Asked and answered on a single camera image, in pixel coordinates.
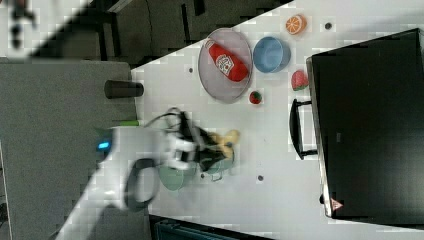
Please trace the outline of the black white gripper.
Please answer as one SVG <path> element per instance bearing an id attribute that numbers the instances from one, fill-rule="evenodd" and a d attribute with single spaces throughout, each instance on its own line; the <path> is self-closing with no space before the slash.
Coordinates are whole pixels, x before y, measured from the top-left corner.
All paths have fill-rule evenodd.
<path id="1" fill-rule="evenodd" d="M 196 126 L 184 111 L 169 112 L 177 122 L 166 131 L 166 163 L 178 170 L 188 170 L 191 163 L 208 171 L 215 163 L 226 158 L 212 136 Z"/>

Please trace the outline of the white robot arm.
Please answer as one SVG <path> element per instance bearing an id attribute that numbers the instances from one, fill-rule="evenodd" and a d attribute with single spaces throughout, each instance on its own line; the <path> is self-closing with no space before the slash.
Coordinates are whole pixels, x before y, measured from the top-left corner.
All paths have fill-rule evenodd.
<path id="1" fill-rule="evenodd" d="M 110 129 L 108 152 L 90 177 L 81 197 L 56 232 L 54 240 L 87 240 L 108 207 L 139 212 L 153 202 L 160 185 L 160 169 L 187 171 L 231 160 L 236 136 L 206 131 L 173 107 L 156 119 L 136 126 Z"/>

